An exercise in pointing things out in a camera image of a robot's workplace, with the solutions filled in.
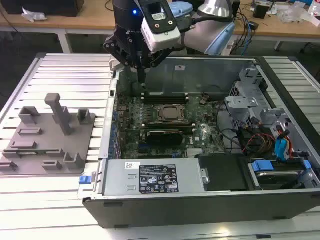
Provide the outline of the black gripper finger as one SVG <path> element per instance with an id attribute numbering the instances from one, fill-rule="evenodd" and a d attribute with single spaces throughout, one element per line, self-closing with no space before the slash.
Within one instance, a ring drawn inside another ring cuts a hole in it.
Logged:
<path id="1" fill-rule="evenodd" d="M 141 83 L 144 85 L 146 81 L 146 71 L 150 68 L 157 67 L 173 52 L 172 48 L 164 49 L 151 53 L 147 48 L 142 51 L 141 56 Z"/>
<path id="2" fill-rule="evenodd" d="M 117 37 L 109 37 L 103 44 L 104 49 L 125 67 L 136 70 L 138 82 L 142 83 L 142 66 L 132 37 L 121 42 Z"/>

